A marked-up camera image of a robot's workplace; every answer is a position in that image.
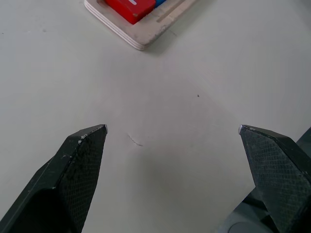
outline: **scratch mark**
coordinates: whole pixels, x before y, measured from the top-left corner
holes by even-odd
[[[177,34],[175,32],[173,32],[172,30],[169,30],[174,36],[177,37]]]
[[[132,139],[132,137],[131,137],[129,134],[127,134],[127,135],[128,135],[128,137],[132,140],[132,142],[134,142],[136,145],[138,145],[138,146],[140,146],[140,147],[143,147],[142,144],[138,144],[136,141],[134,141],[134,140]]]

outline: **wooden tray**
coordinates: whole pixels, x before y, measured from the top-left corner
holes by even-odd
[[[101,22],[138,50],[145,50],[198,0],[166,0],[132,25],[104,0],[85,0],[86,8]]]

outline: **textured carbon fiber surface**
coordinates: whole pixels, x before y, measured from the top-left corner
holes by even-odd
[[[97,131],[82,140],[57,188],[77,232],[82,231],[97,185],[104,136]],[[95,138],[101,138],[101,143],[95,143]]]
[[[277,228],[281,233],[298,232],[310,206],[309,180],[277,138],[249,127],[240,135],[256,188]]]

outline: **red block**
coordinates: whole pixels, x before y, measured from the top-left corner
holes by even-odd
[[[156,0],[105,0],[106,3],[131,24],[153,11]]]

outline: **blue block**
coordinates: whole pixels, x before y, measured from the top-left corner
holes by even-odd
[[[159,5],[161,5],[166,0],[155,0],[155,8],[157,8]]]

